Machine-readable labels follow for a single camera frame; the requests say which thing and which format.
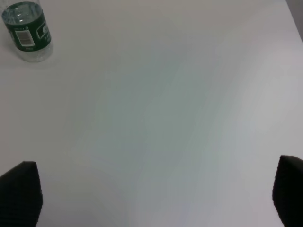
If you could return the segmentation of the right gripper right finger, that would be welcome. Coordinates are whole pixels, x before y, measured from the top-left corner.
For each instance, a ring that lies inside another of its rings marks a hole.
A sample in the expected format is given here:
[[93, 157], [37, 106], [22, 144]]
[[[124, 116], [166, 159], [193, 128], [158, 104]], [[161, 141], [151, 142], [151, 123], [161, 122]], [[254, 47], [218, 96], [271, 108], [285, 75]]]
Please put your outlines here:
[[273, 204], [285, 227], [303, 225], [303, 161], [281, 155], [272, 191]]

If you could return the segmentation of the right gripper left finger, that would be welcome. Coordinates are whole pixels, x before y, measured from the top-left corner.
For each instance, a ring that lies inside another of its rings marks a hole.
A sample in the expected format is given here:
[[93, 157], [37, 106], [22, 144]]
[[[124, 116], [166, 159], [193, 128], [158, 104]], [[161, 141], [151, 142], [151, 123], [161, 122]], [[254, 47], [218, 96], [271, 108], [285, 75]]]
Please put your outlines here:
[[37, 164], [23, 161], [0, 177], [0, 225], [35, 227], [43, 206]]

